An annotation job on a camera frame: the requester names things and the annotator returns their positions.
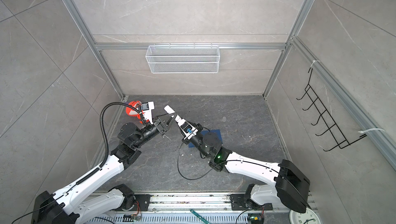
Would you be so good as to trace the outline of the white glue stick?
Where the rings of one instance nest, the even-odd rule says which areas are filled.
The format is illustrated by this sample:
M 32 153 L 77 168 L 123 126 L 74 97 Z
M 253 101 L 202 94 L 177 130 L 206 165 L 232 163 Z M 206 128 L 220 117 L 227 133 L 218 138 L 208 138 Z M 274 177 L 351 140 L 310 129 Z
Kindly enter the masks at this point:
M 184 119 L 181 118 L 172 107 L 167 105 L 164 107 L 164 110 L 171 116 L 172 120 L 174 120 L 174 122 L 176 122 L 179 126 L 183 124 Z

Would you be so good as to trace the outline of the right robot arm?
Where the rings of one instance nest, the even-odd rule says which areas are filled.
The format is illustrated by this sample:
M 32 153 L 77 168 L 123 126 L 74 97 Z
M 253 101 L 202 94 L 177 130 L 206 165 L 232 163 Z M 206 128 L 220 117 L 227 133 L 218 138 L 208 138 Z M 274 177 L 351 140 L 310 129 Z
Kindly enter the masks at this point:
M 209 160 L 212 170 L 241 174 L 263 182 L 263 185 L 248 186 L 244 201 L 247 206 L 257 208 L 269 203 L 281 203 L 298 213 L 309 207 L 310 180 L 291 161 L 269 163 L 242 156 L 224 148 L 214 132 L 202 134 L 203 127 L 189 123 L 181 125 L 183 143 L 193 144 L 203 159 Z

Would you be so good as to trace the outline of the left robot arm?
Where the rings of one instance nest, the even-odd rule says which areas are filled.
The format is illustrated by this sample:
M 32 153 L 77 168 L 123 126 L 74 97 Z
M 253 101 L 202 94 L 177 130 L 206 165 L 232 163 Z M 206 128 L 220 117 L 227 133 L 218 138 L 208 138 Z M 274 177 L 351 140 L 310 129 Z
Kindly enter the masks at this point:
M 104 128 L 104 114 L 111 106 L 124 106 L 136 112 L 144 124 L 138 129 L 133 123 L 123 126 L 120 134 L 121 144 L 109 150 L 108 138 Z M 104 139 L 105 155 L 103 160 L 86 174 L 67 186 L 50 194 L 45 191 L 35 200 L 33 211 L 29 212 L 33 224 L 84 224 L 87 221 L 111 210 L 123 208 L 129 210 L 135 203 L 134 192 L 125 184 L 112 188 L 108 193 L 95 198 L 90 195 L 114 176 L 131 166 L 141 152 L 139 148 L 157 135 L 164 135 L 170 126 L 179 121 L 179 116 L 166 106 L 166 115 L 151 117 L 153 103 L 137 106 L 122 102 L 107 104 L 100 114 L 100 126 Z

